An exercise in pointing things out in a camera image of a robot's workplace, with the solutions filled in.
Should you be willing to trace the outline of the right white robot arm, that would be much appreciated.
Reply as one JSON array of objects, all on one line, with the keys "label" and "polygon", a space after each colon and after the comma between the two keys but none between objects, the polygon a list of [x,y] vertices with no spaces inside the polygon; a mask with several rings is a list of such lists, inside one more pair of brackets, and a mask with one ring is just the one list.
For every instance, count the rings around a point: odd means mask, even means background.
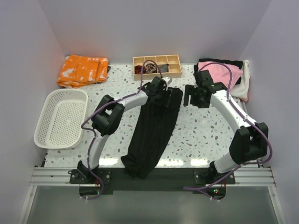
[{"label": "right white robot arm", "polygon": [[184,105],[198,108],[214,106],[234,132],[229,152],[210,163],[207,176],[219,183],[225,174],[268,153],[269,129],[265,123],[251,118],[232,98],[229,89],[221,82],[215,83],[209,71],[194,74],[195,85],[185,86]]}]

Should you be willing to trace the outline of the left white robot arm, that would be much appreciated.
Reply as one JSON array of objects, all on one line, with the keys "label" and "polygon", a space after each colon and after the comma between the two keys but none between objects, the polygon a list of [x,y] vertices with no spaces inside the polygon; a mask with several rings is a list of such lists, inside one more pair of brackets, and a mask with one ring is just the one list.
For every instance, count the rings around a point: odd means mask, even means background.
[{"label": "left white robot arm", "polygon": [[154,77],[151,82],[140,86],[137,92],[123,97],[113,98],[105,95],[94,113],[81,125],[83,130],[92,131],[94,137],[88,147],[87,156],[80,160],[77,170],[86,183],[99,179],[96,169],[99,167],[100,155],[108,138],[118,129],[123,114],[146,103],[167,107],[172,90],[169,88],[170,77]]}]

